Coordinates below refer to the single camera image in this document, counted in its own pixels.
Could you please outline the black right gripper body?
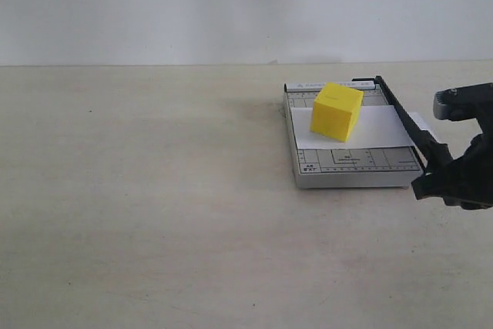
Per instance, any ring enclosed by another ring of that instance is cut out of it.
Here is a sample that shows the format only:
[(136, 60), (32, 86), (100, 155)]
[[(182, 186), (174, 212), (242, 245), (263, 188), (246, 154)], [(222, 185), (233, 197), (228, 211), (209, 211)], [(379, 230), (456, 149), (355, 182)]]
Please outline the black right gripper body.
[(476, 119), (481, 134), (476, 135), (461, 157), (451, 164), (453, 176), (450, 196), (444, 198), (446, 206), (459, 206), (463, 210), (492, 208), (492, 114), (449, 112), (452, 122)]

